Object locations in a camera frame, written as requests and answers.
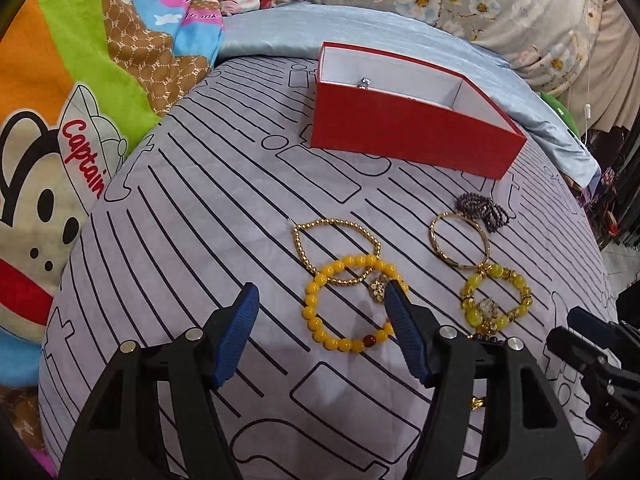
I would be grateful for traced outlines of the grey striped bed cover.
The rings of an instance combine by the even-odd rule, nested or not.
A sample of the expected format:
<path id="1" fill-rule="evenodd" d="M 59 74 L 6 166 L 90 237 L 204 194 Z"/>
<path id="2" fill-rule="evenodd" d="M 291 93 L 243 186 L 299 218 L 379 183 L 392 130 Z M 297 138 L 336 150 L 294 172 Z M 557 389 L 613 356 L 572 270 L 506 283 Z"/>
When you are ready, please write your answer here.
<path id="1" fill-rule="evenodd" d="M 311 339 L 302 317 L 310 276 L 293 222 L 348 220 L 348 228 L 304 234 L 315 266 L 379 240 L 410 298 L 466 330 L 466 275 L 434 255 L 427 228 L 465 192 L 492 197 L 511 219 L 491 237 L 491 259 L 518 271 L 534 297 L 506 333 L 521 338 L 543 370 L 552 292 L 594 308 L 610 288 L 584 213 L 536 142 L 525 143 L 500 181 L 311 148 L 315 68 L 292 58 L 222 63 L 153 130 L 152 151 L 126 172 L 127 195 L 93 211 L 93 232 L 134 245 L 116 286 L 127 304 L 161 310 L 171 327 L 168 337 L 136 341 L 142 346 L 204 323 L 245 283 L 258 287 L 238 372 L 213 396 L 246 478 L 396 479 L 431 396 L 395 341 L 354 356 Z"/>

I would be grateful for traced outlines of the red jewelry box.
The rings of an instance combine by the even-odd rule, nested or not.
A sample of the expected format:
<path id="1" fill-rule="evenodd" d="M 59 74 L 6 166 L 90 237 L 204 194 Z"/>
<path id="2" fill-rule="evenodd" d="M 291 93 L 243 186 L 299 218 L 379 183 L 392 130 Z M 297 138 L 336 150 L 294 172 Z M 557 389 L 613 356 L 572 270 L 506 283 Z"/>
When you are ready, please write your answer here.
<path id="1" fill-rule="evenodd" d="M 353 44 L 322 44 L 310 144 L 500 180 L 526 143 L 467 76 Z"/>

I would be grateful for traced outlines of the green plastic object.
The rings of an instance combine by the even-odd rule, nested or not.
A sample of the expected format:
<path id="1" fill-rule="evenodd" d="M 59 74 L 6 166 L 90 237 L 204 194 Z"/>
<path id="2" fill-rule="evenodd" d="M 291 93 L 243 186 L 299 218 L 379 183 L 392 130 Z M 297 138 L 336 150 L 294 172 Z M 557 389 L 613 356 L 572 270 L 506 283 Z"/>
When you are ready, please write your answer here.
<path id="1" fill-rule="evenodd" d="M 575 119 L 570 114 L 568 108 L 562 104 L 557 98 L 552 96 L 546 92 L 539 92 L 538 96 L 552 108 L 552 110 L 562 119 L 562 122 L 567 126 L 568 130 L 576 136 L 576 138 L 580 138 L 582 135 L 576 125 Z"/>

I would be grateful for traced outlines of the colourful monkey cartoon blanket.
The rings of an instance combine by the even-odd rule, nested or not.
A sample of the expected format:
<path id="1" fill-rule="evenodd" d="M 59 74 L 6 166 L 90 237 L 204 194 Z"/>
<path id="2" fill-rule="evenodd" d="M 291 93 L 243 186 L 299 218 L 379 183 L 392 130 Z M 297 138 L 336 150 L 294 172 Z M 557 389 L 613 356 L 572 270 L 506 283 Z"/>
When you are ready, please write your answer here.
<path id="1" fill-rule="evenodd" d="M 2 0 L 1 474 L 49 479 L 123 340 L 168 337 L 94 234 L 153 130 L 213 67 L 218 0 Z"/>

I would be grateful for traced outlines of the light blue quilt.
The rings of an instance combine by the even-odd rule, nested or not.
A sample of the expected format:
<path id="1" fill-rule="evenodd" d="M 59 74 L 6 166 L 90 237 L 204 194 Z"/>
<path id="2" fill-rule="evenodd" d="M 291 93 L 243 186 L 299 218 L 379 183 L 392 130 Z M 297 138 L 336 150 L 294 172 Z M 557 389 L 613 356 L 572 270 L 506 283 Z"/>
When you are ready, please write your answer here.
<path id="1" fill-rule="evenodd" d="M 469 77 L 524 128 L 559 172 L 585 188 L 601 168 L 551 107 L 500 55 L 390 12 L 296 2 L 224 19 L 217 63 L 240 56 L 318 58 L 326 41 L 407 55 Z"/>

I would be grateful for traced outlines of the gold bangle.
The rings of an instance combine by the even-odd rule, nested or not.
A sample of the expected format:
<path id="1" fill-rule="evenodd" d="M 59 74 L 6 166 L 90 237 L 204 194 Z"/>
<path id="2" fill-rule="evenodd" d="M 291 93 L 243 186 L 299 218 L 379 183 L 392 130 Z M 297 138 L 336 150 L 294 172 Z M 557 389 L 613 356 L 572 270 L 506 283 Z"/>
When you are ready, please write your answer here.
<path id="1" fill-rule="evenodd" d="M 488 263 L 490 240 L 477 221 L 460 212 L 445 211 L 431 220 L 427 238 L 434 255 L 450 268 L 476 271 Z"/>

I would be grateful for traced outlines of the beige curtain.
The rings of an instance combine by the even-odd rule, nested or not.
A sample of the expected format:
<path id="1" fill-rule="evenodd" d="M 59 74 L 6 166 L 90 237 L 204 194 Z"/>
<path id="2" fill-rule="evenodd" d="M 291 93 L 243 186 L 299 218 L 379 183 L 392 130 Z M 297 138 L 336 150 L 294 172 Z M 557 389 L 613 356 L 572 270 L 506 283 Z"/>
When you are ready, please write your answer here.
<path id="1" fill-rule="evenodd" d="M 587 66 L 560 96 L 580 132 L 631 129 L 639 110 L 639 36 L 617 0 L 603 0 Z"/>

